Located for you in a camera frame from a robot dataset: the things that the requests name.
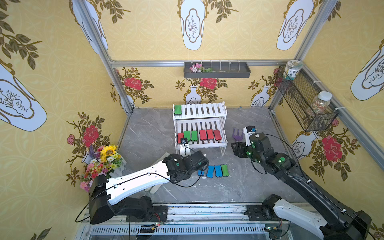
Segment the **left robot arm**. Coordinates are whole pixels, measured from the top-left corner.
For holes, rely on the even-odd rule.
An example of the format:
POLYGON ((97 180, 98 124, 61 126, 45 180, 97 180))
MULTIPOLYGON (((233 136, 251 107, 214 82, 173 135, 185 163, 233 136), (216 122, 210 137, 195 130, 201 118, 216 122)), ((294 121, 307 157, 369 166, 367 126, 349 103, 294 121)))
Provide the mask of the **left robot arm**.
POLYGON ((121 177, 97 176, 89 193, 90 223, 101 224, 114 216, 150 220, 155 213, 151 198, 133 198, 133 194, 157 185, 178 185, 208 166, 206 155, 197 151, 186 157, 170 154, 155 165, 121 177))

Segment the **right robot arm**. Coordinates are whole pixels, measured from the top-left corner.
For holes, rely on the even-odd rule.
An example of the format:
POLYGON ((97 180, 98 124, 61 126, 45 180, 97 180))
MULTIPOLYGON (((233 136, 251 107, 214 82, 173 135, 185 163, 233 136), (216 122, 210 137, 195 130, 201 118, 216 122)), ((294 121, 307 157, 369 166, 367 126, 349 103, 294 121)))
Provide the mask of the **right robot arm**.
POLYGON ((301 209, 277 195, 269 196, 264 205, 275 215, 311 232, 322 240, 365 240, 370 236, 371 217, 364 211, 355 212, 308 177, 298 162, 273 149, 269 135, 251 133, 245 143, 232 143, 234 155, 260 164, 266 173, 281 180, 299 193, 316 214, 301 209))

